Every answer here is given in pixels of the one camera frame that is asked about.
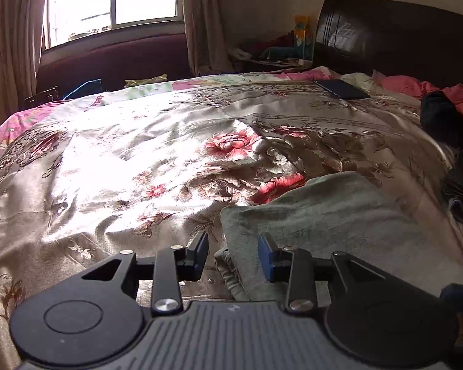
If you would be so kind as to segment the yellow green cloth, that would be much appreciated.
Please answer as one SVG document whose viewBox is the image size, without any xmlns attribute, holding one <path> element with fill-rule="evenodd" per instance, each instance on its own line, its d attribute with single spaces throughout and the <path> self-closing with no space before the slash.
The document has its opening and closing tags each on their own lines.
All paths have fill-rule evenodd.
<svg viewBox="0 0 463 370">
<path fill-rule="evenodd" d="M 126 79 L 124 81 L 124 88 L 131 88 L 131 87 L 137 87 L 137 86 L 144 86 L 148 84 L 157 84 L 157 83 L 163 83 L 167 82 L 168 77 L 167 74 L 162 74 L 159 76 L 155 76 L 153 78 L 149 79 Z"/>
</svg>

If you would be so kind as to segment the maroon window bench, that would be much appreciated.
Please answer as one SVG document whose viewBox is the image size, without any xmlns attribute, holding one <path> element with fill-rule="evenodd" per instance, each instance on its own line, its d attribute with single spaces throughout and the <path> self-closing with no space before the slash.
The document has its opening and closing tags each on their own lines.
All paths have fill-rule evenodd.
<svg viewBox="0 0 463 370">
<path fill-rule="evenodd" d="M 35 90 L 39 93 L 57 88 L 64 96 L 89 80 L 100 79 L 103 89 L 114 91 L 128 79 L 152 79 L 163 74 L 169 80 L 194 76 L 184 34 L 116 43 L 43 65 L 37 73 Z"/>
</svg>

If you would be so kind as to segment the olive green pants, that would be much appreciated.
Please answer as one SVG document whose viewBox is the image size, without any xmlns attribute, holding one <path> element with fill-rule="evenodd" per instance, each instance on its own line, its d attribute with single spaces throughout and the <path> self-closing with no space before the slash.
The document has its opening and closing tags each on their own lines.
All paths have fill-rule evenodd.
<svg viewBox="0 0 463 370">
<path fill-rule="evenodd" d="M 463 283 L 463 265 L 355 172 L 311 179 L 266 204 L 228 206 L 220 219 L 227 244 L 215 253 L 215 263 L 239 302 L 282 301 L 286 295 L 284 285 L 263 275 L 259 236 L 313 257 L 346 251 L 433 295 Z"/>
</svg>

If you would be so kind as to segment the pink red clothes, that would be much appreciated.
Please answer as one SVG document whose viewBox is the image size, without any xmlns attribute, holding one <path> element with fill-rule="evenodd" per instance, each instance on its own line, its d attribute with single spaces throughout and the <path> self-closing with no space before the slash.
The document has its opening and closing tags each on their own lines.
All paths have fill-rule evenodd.
<svg viewBox="0 0 463 370">
<path fill-rule="evenodd" d="M 438 88 L 427 81 L 420 81 L 406 75 L 385 76 L 374 71 L 372 78 L 387 91 L 409 95 L 415 99 L 422 99 Z M 452 101 L 457 111 L 463 114 L 463 84 L 441 88 L 441 91 Z"/>
</svg>

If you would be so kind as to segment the floral satin bedspread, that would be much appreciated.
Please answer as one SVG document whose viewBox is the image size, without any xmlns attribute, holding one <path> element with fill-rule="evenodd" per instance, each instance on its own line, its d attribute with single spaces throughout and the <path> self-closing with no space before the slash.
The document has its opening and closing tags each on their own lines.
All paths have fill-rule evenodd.
<svg viewBox="0 0 463 370">
<path fill-rule="evenodd" d="M 192 88 L 64 103 L 21 134 L 0 155 L 0 369 L 20 362 L 9 325 L 27 299 L 124 249 L 148 256 L 204 231 L 206 271 L 184 298 L 234 299 L 215 263 L 221 211 L 325 175 L 361 175 L 463 265 L 441 194 L 453 150 L 422 129 L 417 99 L 348 81 L 369 99 L 309 81 Z"/>
</svg>

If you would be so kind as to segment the window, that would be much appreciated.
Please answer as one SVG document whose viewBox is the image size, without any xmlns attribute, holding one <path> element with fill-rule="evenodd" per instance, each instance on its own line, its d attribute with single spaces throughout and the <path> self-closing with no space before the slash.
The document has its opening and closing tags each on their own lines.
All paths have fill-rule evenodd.
<svg viewBox="0 0 463 370">
<path fill-rule="evenodd" d="M 183 0 L 46 0 L 47 49 L 104 32 L 183 20 Z"/>
</svg>

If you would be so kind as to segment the beige curtain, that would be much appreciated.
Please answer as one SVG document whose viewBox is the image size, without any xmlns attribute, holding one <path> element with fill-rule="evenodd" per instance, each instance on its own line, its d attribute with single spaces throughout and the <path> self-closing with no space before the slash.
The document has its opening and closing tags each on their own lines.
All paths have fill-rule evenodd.
<svg viewBox="0 0 463 370">
<path fill-rule="evenodd" d="M 183 0 L 183 17 L 192 73 L 231 73 L 218 0 Z"/>
<path fill-rule="evenodd" d="M 35 92 L 46 0 L 0 0 L 0 125 Z"/>
</svg>

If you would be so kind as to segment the right beige curtain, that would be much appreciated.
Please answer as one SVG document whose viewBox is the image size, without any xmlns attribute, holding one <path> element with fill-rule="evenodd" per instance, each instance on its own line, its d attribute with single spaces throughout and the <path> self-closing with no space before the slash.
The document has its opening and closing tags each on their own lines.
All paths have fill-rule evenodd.
<svg viewBox="0 0 463 370">
<path fill-rule="evenodd" d="M 218 0 L 183 0 L 183 17 L 192 73 L 231 73 Z"/>
</svg>

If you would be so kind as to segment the dark wooden headboard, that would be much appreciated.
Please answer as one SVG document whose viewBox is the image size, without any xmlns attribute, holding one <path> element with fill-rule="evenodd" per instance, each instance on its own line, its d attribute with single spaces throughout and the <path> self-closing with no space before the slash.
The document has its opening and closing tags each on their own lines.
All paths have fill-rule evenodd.
<svg viewBox="0 0 463 370">
<path fill-rule="evenodd" d="M 412 2 L 324 0 L 313 64 L 339 74 L 406 75 L 438 88 L 463 84 L 463 15 Z"/>
</svg>

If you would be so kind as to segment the black smartphone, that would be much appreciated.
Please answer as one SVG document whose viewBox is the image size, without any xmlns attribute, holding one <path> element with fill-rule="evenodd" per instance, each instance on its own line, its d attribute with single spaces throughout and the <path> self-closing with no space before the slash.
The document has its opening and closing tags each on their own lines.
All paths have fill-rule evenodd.
<svg viewBox="0 0 463 370">
<path fill-rule="evenodd" d="M 314 81 L 325 91 L 343 100 L 369 99 L 369 94 L 340 79 L 319 79 Z"/>
</svg>

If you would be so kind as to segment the yellow box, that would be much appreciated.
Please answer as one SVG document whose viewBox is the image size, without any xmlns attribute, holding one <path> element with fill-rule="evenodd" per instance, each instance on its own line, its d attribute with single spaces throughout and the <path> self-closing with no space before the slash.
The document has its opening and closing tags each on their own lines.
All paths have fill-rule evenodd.
<svg viewBox="0 0 463 370">
<path fill-rule="evenodd" d="M 294 48 L 300 59 L 309 58 L 311 46 L 311 24 L 308 15 L 294 16 Z"/>
</svg>

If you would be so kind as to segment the left beige curtain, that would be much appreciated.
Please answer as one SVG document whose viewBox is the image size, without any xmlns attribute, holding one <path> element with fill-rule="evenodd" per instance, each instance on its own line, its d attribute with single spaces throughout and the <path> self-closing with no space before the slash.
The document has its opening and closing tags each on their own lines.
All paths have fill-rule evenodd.
<svg viewBox="0 0 463 370">
<path fill-rule="evenodd" d="M 35 92 L 46 0 L 0 0 L 0 125 Z"/>
</svg>

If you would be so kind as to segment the cluttered nightstand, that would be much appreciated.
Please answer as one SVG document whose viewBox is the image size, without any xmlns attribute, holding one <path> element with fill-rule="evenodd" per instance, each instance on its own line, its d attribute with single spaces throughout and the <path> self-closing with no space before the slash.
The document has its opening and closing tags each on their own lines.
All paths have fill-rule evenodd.
<svg viewBox="0 0 463 370">
<path fill-rule="evenodd" d="M 269 42 L 245 40 L 238 46 L 229 47 L 227 54 L 237 73 L 310 68 L 313 60 L 313 39 L 302 39 L 292 31 Z"/>
</svg>

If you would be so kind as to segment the black garment pile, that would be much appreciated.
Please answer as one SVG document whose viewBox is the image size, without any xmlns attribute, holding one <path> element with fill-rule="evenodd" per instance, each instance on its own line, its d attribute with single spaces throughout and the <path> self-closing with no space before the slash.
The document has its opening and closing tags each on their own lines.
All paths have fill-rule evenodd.
<svg viewBox="0 0 463 370">
<path fill-rule="evenodd" d="M 434 91 L 421 102 L 421 125 L 434 139 L 463 150 L 463 114 L 442 91 Z"/>
</svg>

